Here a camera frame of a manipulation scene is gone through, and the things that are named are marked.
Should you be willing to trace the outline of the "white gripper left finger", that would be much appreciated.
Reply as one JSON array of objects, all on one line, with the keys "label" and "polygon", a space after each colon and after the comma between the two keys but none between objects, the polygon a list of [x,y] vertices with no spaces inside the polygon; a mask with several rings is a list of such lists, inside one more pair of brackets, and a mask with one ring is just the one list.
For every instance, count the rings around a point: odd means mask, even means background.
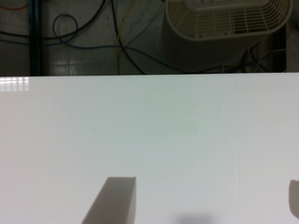
[{"label": "white gripper left finger", "polygon": [[81,224],[135,224],[136,179],[109,177]]}]

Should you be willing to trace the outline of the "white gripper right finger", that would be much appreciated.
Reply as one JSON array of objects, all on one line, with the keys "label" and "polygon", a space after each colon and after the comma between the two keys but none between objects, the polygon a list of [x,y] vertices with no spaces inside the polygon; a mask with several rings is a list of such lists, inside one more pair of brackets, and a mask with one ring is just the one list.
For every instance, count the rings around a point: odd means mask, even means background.
[{"label": "white gripper right finger", "polygon": [[299,219],[299,181],[292,180],[289,185],[289,207],[291,213]]}]

